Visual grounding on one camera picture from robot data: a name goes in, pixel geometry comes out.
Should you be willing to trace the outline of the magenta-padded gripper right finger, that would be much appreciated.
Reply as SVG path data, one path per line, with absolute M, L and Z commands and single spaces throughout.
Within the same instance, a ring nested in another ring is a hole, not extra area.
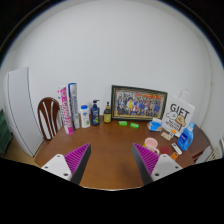
M 144 185 L 182 169 L 182 167 L 170 156 L 166 154 L 157 155 L 136 143 L 132 145 L 132 153 Z

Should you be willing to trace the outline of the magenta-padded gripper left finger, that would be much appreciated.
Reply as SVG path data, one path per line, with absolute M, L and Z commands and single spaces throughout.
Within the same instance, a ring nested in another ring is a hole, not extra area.
M 42 169 L 79 185 L 90 154 L 91 144 L 87 143 L 66 155 L 56 154 Z

